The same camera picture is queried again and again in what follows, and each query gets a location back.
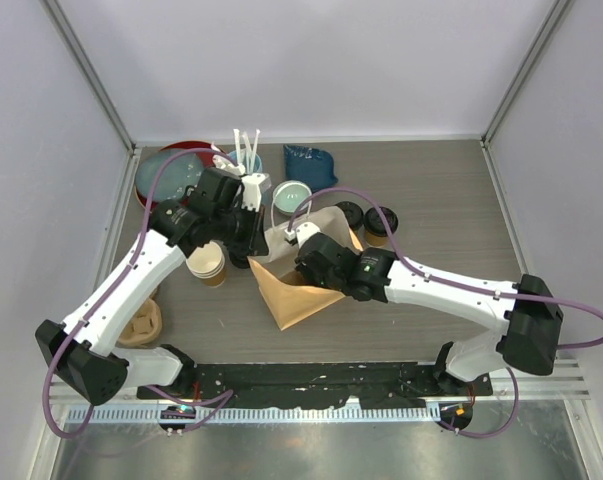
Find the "brown paper cup stack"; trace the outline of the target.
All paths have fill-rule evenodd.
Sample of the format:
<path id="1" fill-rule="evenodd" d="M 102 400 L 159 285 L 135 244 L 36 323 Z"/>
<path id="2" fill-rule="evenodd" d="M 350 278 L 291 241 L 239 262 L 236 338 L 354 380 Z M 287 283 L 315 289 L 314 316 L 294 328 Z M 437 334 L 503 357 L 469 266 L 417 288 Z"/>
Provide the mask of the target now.
<path id="1" fill-rule="evenodd" d="M 225 255 L 216 242 L 195 249 L 187 258 L 186 266 L 192 275 L 208 287 L 216 288 L 225 282 Z"/>

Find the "single brown paper cup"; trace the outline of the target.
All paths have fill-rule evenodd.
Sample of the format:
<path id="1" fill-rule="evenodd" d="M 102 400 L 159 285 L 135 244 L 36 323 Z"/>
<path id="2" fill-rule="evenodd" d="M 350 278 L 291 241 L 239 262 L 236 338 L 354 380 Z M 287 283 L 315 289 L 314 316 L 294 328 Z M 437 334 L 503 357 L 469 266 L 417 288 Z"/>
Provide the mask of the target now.
<path id="1" fill-rule="evenodd" d="M 388 243 L 387 236 L 380 236 L 366 231 L 364 233 L 366 243 L 371 247 L 383 247 Z"/>

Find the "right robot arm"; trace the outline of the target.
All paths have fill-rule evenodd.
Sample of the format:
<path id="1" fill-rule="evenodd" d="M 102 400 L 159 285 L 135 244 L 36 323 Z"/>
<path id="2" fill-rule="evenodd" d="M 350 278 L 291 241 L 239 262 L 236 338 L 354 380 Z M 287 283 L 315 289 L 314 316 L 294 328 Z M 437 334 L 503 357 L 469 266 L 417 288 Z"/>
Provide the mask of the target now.
<path id="1" fill-rule="evenodd" d="M 426 382 L 429 394 L 458 394 L 506 367 L 536 376 L 554 370 L 563 313 L 539 277 L 525 274 L 515 283 L 496 282 L 424 265 L 408 268 L 393 252 L 368 248 L 356 253 L 323 233 L 302 243 L 295 268 L 307 283 L 357 301 L 417 305 L 485 327 L 474 338 L 441 347 Z"/>

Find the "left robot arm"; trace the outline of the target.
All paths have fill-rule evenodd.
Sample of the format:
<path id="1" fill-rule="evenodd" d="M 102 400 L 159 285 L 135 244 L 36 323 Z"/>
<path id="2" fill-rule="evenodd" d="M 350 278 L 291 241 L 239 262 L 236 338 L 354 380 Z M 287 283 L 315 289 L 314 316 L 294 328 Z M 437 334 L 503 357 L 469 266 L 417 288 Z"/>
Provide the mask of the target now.
<path id="1" fill-rule="evenodd" d="M 134 314 L 160 283 L 199 247 L 221 242 L 237 256 L 265 256 L 265 173 L 242 177 L 207 168 L 185 201 L 165 200 L 146 215 L 127 255 L 100 287 L 62 322 L 44 321 L 35 339 L 53 374 L 94 406 L 120 390 L 158 386 L 181 399 L 195 382 L 195 363 L 171 345 L 119 348 Z"/>

